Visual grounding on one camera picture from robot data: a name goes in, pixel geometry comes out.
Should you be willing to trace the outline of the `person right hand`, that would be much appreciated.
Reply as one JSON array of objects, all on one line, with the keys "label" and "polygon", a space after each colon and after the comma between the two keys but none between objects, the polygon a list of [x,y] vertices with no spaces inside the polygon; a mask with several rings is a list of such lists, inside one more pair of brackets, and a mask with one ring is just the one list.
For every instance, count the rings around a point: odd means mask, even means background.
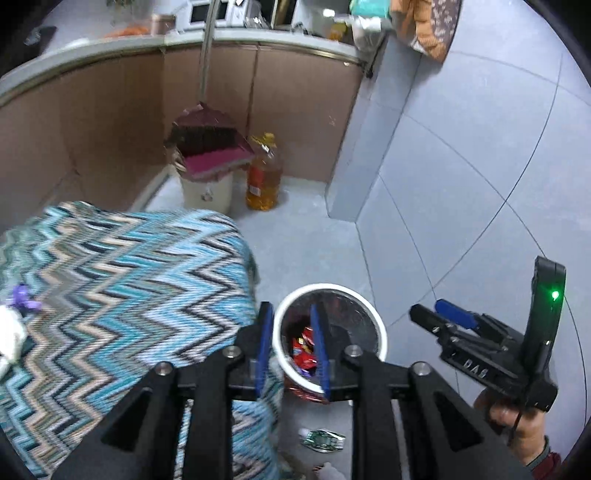
[{"label": "person right hand", "polygon": [[514,432],[509,448],[524,464],[529,465],[546,451],[545,413],[536,408],[520,409],[507,398],[489,389],[483,390],[474,402],[485,420],[498,428]]}]

